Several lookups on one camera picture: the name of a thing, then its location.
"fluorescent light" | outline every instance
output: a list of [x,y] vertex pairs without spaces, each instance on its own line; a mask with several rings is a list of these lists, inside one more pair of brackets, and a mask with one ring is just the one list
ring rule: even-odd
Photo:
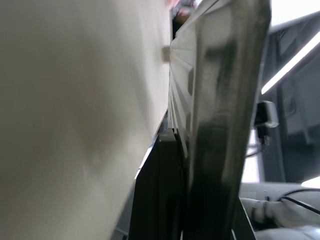
[[271,78],[262,88],[261,93],[265,94],[284,75],[286,75],[297,63],[301,61],[315,46],[320,43],[320,32],[318,32],[310,42],[308,42],[273,78]]
[[317,188],[320,189],[320,176],[312,178],[308,181],[304,181],[301,186],[306,188]]

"beige surface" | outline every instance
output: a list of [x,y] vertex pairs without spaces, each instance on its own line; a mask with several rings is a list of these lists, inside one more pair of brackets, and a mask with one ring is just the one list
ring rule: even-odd
[[0,239],[107,240],[168,106],[164,0],[0,3]]

